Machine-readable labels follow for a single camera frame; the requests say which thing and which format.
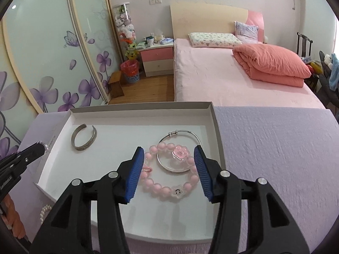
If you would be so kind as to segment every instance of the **floral pillow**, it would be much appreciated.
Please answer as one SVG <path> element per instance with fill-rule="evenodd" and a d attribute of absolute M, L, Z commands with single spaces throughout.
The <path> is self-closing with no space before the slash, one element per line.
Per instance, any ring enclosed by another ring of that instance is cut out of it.
<path fill-rule="evenodd" d="M 257 44 L 259 27 L 250 26 L 240 22 L 235 23 L 235 36 L 243 44 Z"/>
<path fill-rule="evenodd" d="M 192 47 L 234 48 L 241 41 L 231 33 L 192 32 L 189 34 Z"/>

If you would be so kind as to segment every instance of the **cardboard tray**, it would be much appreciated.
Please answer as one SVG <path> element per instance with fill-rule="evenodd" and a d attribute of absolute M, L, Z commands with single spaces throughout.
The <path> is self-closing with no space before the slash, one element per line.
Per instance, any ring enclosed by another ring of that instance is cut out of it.
<path fill-rule="evenodd" d="M 98 131 L 94 143 L 84 151 L 71 146 L 71 135 L 81 124 L 76 145 L 84 144 Z M 54 202 L 75 178 L 84 182 L 98 180 L 115 171 L 122 161 L 131 159 L 136 147 L 145 151 L 171 131 L 195 133 L 207 157 L 225 169 L 222 143 L 211 102 L 159 102 L 121 104 L 71 109 L 56 127 L 49 151 L 35 174 L 36 186 Z M 167 143 L 185 145 L 193 153 L 198 144 L 193 137 L 171 137 Z M 188 175 L 171 174 L 152 161 L 151 178 L 162 186 L 184 184 Z M 208 202 L 200 182 L 180 200 L 164 200 L 137 186 L 134 198 L 121 205 L 126 236 L 156 243 L 205 243 L 213 236 L 218 205 Z M 97 205 L 92 202 L 91 222 L 97 225 Z"/>

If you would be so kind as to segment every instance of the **bed headboard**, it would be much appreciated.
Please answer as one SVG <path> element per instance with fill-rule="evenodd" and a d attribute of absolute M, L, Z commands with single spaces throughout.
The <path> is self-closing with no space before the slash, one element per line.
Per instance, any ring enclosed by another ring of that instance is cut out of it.
<path fill-rule="evenodd" d="M 264 40 L 264 19 L 260 12 L 226 5 L 171 2 L 174 39 L 191 32 L 234 33 L 234 21 L 259 27 L 258 40 Z"/>

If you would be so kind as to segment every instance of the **metal screw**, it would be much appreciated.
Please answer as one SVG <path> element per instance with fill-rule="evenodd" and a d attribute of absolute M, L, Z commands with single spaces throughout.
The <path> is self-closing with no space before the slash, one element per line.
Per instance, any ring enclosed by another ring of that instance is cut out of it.
<path fill-rule="evenodd" d="M 226 171 L 226 170 L 222 170 L 220 172 L 220 175 L 223 176 L 223 177 L 229 177 L 231 175 L 231 173 Z"/>
<path fill-rule="evenodd" d="M 258 182 L 259 182 L 260 184 L 262 184 L 262 185 L 267 184 L 267 180 L 264 179 L 263 177 L 258 178 Z"/>
<path fill-rule="evenodd" d="M 113 171 L 113 172 L 109 172 L 109 173 L 108 173 L 108 176 L 109 176 L 110 178 L 116 178 L 116 177 L 119 176 L 119 174 L 118 174 L 118 172 Z"/>
<path fill-rule="evenodd" d="M 78 186 L 81 183 L 81 180 L 79 180 L 78 178 L 72 180 L 72 185 L 73 186 Z"/>

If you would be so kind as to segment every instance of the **pink bed sheet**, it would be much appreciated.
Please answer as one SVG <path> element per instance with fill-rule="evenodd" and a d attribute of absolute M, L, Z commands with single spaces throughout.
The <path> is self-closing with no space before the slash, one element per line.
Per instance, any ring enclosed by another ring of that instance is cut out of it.
<path fill-rule="evenodd" d="M 214 106 L 320 108 L 303 88 L 251 80 L 231 49 L 192 48 L 189 40 L 174 44 L 175 101 L 212 101 Z"/>

